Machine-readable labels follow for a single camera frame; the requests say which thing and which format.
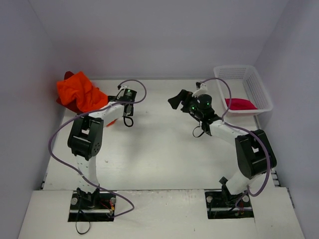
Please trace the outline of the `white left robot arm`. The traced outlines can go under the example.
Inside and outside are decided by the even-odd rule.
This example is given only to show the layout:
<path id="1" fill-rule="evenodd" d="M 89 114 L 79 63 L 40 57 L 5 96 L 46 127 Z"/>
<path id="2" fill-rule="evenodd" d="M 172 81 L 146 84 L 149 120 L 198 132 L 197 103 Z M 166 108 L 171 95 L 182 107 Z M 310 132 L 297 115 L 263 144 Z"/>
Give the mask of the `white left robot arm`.
<path id="1" fill-rule="evenodd" d="M 130 118 L 134 113 L 132 102 L 137 91 L 127 86 L 120 87 L 116 96 L 97 112 L 77 118 L 72 125 L 67 145 L 76 156 L 77 169 L 80 171 L 77 194 L 88 209 L 99 205 L 99 182 L 96 173 L 96 156 L 102 148 L 104 127 L 120 118 Z"/>

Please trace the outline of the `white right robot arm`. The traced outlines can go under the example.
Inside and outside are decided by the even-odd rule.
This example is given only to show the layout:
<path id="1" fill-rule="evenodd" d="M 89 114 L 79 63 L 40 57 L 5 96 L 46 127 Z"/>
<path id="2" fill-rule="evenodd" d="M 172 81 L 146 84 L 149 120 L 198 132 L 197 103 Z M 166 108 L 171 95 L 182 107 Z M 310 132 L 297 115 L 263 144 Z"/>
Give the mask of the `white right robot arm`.
<path id="1" fill-rule="evenodd" d="M 232 205 L 239 198 L 238 194 L 260 175 L 270 173 L 277 161 L 263 130 L 246 131 L 238 126 L 229 126 L 212 108 L 212 97 L 206 90 L 197 89 L 194 93 L 181 90 L 177 96 L 168 99 L 170 106 L 176 110 L 179 105 L 183 113 L 189 114 L 202 131 L 233 145 L 236 149 L 237 172 L 230 178 L 220 180 L 225 188 L 220 193 L 221 201 Z"/>

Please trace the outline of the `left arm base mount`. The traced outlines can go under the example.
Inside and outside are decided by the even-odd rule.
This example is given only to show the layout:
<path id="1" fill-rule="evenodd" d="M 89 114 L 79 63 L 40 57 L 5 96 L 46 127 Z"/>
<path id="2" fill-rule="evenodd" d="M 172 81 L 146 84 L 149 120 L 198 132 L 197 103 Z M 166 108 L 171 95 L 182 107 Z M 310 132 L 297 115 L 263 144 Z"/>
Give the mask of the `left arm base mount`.
<path id="1" fill-rule="evenodd" d="M 117 198 L 114 194 L 100 193 L 93 202 L 72 193 L 68 222 L 113 222 Z"/>

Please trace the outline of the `orange t shirt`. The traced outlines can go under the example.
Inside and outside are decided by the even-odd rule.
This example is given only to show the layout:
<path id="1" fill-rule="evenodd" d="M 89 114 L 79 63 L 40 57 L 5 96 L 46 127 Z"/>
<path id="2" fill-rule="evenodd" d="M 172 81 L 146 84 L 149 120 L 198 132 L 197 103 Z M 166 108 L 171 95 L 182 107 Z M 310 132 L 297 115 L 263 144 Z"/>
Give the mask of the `orange t shirt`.
<path id="1" fill-rule="evenodd" d="M 108 95 L 94 86 L 83 72 L 74 74 L 74 77 L 78 79 L 79 84 L 76 94 L 77 107 L 81 111 L 79 114 L 99 110 L 108 104 Z"/>

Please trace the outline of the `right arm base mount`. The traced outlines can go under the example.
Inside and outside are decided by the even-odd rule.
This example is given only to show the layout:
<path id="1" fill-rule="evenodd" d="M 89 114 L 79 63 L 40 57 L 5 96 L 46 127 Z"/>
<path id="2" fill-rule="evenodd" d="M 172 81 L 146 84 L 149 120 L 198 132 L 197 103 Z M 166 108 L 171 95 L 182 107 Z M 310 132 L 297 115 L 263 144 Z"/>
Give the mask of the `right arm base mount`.
<path id="1" fill-rule="evenodd" d="M 207 210 L 207 217 L 210 220 L 215 219 L 243 219 L 253 218 L 254 213 L 250 203 L 250 198 L 244 197 L 237 206 L 235 206 L 237 200 L 242 196 L 231 195 L 226 188 L 226 182 L 228 180 L 222 177 L 219 180 L 221 189 L 205 190 L 205 203 Z"/>

